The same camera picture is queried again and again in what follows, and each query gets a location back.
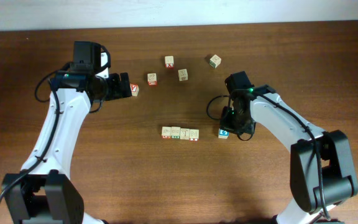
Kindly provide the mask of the wooden block number one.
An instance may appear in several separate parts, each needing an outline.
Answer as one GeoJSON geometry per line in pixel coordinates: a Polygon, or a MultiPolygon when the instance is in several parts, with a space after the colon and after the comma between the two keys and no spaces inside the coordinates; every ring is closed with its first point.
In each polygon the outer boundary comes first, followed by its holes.
{"type": "Polygon", "coordinates": [[[181,127],[172,126],[171,127],[171,138],[172,139],[180,139],[180,130],[181,130],[181,127]]]}

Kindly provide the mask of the wooden block letter N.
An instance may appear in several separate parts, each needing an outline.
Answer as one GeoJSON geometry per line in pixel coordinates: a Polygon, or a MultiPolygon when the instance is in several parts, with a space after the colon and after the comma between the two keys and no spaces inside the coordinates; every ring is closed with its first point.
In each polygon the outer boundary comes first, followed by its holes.
{"type": "Polygon", "coordinates": [[[198,129],[190,129],[189,140],[198,141],[200,138],[200,131],[198,129]]]}

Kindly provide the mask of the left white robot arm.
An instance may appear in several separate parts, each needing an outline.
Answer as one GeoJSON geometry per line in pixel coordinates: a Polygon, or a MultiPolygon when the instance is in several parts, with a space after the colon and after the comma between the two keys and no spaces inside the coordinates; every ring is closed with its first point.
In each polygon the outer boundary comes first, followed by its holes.
{"type": "Polygon", "coordinates": [[[102,223],[85,212],[70,180],[73,152],[94,103],[132,95],[127,73],[109,73],[111,56],[96,42],[76,41],[73,60],[43,79],[50,86],[48,112],[38,140],[16,174],[6,174],[0,205],[14,223],[102,223]]]}

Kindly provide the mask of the wooden block letter T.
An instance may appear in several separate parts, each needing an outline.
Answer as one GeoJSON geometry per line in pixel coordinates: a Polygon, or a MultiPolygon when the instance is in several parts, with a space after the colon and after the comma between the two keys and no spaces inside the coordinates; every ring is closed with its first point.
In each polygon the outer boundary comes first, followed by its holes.
{"type": "Polygon", "coordinates": [[[181,128],[180,129],[180,139],[189,140],[190,139],[190,129],[181,128]]]}

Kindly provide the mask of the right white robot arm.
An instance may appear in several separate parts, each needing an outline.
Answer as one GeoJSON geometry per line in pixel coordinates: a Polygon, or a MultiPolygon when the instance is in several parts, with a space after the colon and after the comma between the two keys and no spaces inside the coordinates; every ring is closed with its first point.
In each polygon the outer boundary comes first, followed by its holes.
{"type": "Polygon", "coordinates": [[[256,87],[246,72],[225,79],[228,103],[221,130],[253,136],[267,128],[290,153],[292,200],[271,223],[339,223],[329,211],[357,195],[358,181],[347,136],[325,131],[291,109],[268,85],[256,87]]]}

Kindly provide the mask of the wooden block blue two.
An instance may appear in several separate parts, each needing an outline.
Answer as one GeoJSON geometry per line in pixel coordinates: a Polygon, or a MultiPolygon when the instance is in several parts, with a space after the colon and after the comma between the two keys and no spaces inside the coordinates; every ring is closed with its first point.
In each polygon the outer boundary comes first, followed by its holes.
{"type": "Polygon", "coordinates": [[[227,139],[229,137],[229,133],[223,129],[219,129],[218,138],[219,139],[227,139]]]}

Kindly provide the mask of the wooden block number four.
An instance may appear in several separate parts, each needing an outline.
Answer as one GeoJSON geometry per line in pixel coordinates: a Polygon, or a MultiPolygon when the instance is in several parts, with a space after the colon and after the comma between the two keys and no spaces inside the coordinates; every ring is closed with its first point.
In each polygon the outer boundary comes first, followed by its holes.
{"type": "Polygon", "coordinates": [[[172,136],[172,128],[168,126],[163,126],[161,136],[163,139],[170,139],[172,136]]]}

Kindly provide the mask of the wooden block red A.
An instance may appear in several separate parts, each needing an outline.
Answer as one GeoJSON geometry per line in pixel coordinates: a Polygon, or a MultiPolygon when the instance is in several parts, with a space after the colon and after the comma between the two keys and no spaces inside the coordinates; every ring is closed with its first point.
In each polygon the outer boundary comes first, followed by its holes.
{"type": "Polygon", "coordinates": [[[139,86],[136,84],[130,84],[132,96],[138,96],[139,86]]]}

